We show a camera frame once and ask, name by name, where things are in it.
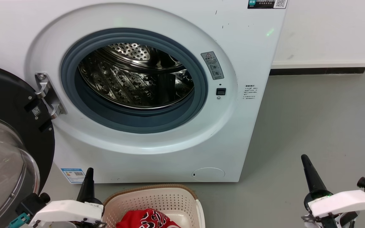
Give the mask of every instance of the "blue label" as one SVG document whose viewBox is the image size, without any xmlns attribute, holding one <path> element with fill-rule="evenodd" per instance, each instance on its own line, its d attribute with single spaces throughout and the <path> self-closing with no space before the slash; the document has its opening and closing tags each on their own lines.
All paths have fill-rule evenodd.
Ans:
<svg viewBox="0 0 365 228">
<path fill-rule="evenodd" d="M 61 171 L 70 183 L 82 183 L 84 181 L 85 173 L 82 169 L 61 169 Z"/>
</svg>

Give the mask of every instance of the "laundry basket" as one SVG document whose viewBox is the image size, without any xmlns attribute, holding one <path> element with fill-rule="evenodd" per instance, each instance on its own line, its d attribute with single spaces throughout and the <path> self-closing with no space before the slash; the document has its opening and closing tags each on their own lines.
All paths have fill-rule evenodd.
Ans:
<svg viewBox="0 0 365 228">
<path fill-rule="evenodd" d="M 181 228 L 205 228 L 204 211 L 195 193 L 184 185 L 149 185 L 116 193 L 104 202 L 103 221 L 115 228 L 126 212 L 155 209 Z"/>
</svg>

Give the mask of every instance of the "qr code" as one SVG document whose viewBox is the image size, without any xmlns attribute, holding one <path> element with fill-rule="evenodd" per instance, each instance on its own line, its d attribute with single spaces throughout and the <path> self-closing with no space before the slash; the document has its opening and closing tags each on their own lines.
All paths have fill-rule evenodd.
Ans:
<svg viewBox="0 0 365 228">
<path fill-rule="evenodd" d="M 288 0 L 275 0 L 274 9 L 285 9 Z"/>
<path fill-rule="evenodd" d="M 38 106 L 36 106 L 36 107 L 32 110 L 32 112 L 33 112 L 33 114 L 35 115 L 35 117 L 37 117 L 37 116 L 41 113 L 41 111 L 40 111 L 40 109 L 39 109 L 39 107 L 38 107 Z"/>
</svg>

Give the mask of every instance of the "concrete floor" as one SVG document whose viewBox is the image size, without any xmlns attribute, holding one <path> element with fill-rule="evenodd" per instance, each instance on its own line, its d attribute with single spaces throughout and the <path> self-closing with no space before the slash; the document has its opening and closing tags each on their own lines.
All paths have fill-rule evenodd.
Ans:
<svg viewBox="0 0 365 228">
<path fill-rule="evenodd" d="M 365 176 L 365 73 L 270 77 L 239 183 L 188 183 L 208 228 L 304 227 L 308 193 L 300 160 L 309 155 L 333 193 Z M 144 184 L 96 185 L 98 199 Z M 52 200 L 75 199 L 56 166 L 45 185 Z M 365 212 L 356 222 L 365 227 Z"/>
</svg>

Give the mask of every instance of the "clothes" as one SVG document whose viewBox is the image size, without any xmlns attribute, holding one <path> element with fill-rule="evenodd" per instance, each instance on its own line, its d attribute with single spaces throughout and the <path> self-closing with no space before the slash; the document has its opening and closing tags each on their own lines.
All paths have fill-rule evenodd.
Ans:
<svg viewBox="0 0 365 228">
<path fill-rule="evenodd" d="M 128 211 L 116 228 L 180 228 L 165 214 L 155 209 Z"/>
</svg>

